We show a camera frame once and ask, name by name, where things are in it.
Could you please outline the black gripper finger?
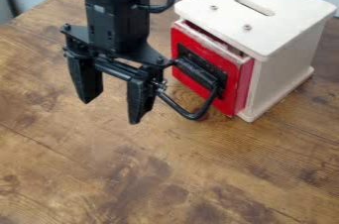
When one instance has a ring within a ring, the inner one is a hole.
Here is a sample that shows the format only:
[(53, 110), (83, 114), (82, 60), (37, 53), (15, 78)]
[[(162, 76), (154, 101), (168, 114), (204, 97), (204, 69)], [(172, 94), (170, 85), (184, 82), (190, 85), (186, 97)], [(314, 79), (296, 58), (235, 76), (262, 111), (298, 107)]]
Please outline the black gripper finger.
[(132, 78), (127, 82), (128, 122), (135, 125), (142, 117), (152, 110), (155, 102), (154, 86), (142, 79)]
[(91, 58), (70, 57), (68, 68), (79, 99), (88, 104), (103, 93), (102, 72), (95, 68)]

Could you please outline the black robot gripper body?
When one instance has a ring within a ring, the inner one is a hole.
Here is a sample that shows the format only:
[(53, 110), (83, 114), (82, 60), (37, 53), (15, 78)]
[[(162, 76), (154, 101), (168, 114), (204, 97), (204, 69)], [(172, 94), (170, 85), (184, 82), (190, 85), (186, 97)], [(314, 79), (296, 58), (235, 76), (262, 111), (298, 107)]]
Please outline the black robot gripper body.
[(87, 24), (64, 25), (65, 57), (91, 58), (95, 68), (126, 80), (146, 80), (163, 88), (170, 61), (147, 43), (150, 15), (164, 11), (150, 0), (84, 0)]

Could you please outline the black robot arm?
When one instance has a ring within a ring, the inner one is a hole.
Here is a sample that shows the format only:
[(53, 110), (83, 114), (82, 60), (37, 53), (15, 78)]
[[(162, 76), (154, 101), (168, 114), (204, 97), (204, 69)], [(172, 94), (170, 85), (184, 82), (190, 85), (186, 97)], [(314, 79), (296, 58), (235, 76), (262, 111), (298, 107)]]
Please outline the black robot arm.
[(170, 60), (147, 43), (150, 16), (164, 12), (175, 0), (84, 0), (87, 24), (65, 24), (68, 68), (80, 100), (92, 102), (103, 93), (103, 76), (127, 82), (128, 121), (140, 122), (151, 111), (163, 70)]

